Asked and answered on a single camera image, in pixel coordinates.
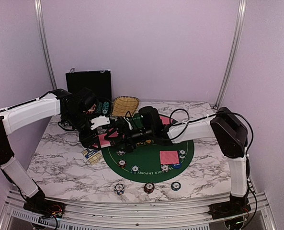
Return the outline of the red black chip stack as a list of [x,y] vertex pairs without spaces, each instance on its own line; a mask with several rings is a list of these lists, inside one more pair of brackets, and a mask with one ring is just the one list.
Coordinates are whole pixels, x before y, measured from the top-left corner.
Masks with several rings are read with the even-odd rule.
[[151,182],[148,182],[144,185],[144,192],[147,194],[151,194],[154,191],[154,184]]

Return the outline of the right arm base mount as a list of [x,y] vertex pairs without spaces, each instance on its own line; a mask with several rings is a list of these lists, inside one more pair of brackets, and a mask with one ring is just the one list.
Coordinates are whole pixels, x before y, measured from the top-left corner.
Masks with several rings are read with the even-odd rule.
[[226,201],[209,205],[208,214],[212,216],[212,219],[220,219],[250,211],[251,207],[247,201]]

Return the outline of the red playing card deck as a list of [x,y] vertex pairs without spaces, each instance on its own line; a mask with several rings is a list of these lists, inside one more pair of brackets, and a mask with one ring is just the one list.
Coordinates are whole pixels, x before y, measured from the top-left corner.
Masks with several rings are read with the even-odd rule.
[[106,148],[106,147],[111,146],[110,141],[109,141],[109,140],[106,140],[106,139],[104,138],[105,136],[106,136],[105,134],[101,134],[101,135],[98,136],[98,137],[99,137],[99,143],[100,143],[101,148]]

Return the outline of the blue beige chip stack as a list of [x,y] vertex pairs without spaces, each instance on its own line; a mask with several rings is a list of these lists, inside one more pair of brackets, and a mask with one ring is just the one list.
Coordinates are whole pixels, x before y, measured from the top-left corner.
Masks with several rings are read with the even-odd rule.
[[125,192],[125,186],[124,186],[122,183],[117,183],[117,184],[114,186],[114,192],[115,192],[117,195],[122,195],[122,194]]

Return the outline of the dealt cards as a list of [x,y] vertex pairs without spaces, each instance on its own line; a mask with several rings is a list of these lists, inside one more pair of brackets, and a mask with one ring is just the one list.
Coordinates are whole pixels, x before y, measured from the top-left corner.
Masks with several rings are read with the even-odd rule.
[[172,124],[173,123],[173,119],[169,118],[168,116],[160,115],[159,117],[160,117],[163,125],[168,125],[168,124]]
[[159,158],[160,158],[161,164],[178,164],[179,163],[178,152],[175,150],[160,151]]

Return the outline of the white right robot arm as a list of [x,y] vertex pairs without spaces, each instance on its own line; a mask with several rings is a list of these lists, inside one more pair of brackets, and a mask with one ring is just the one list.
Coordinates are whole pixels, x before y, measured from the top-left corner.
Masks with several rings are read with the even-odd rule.
[[127,152],[136,148],[137,143],[152,139],[156,144],[172,145],[184,141],[215,137],[223,155],[227,158],[231,177],[231,196],[226,203],[226,211],[237,214],[244,208],[244,197],[248,192],[247,167],[248,129],[241,122],[240,114],[221,107],[216,113],[196,120],[176,122],[171,119],[164,124],[158,110],[146,106],[138,111],[142,127],[137,127],[133,119],[121,117],[115,126],[106,131],[104,139],[113,146],[123,145]]

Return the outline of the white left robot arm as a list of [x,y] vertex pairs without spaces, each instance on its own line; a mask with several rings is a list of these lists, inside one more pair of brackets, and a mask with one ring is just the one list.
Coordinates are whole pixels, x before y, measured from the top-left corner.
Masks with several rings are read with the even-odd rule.
[[41,197],[40,188],[16,159],[11,145],[13,136],[30,131],[40,122],[61,115],[78,132],[82,146],[88,148],[97,133],[86,112],[96,103],[97,98],[90,89],[83,88],[77,94],[56,89],[29,101],[0,109],[0,169],[24,195],[31,198],[30,205],[38,213],[47,212],[49,202]]

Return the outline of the blue small blind button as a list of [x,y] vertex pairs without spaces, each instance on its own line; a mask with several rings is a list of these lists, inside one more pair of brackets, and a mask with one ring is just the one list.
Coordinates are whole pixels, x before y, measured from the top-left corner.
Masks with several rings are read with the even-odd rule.
[[175,169],[181,168],[182,164],[178,163],[178,164],[173,164],[172,167]]

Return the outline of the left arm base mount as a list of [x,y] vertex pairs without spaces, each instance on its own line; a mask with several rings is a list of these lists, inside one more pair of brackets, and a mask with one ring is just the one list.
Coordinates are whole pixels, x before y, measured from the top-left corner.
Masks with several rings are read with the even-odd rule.
[[23,205],[25,210],[41,214],[44,217],[54,216],[61,218],[65,210],[65,204],[62,202],[44,200],[42,203],[33,204],[30,201]]

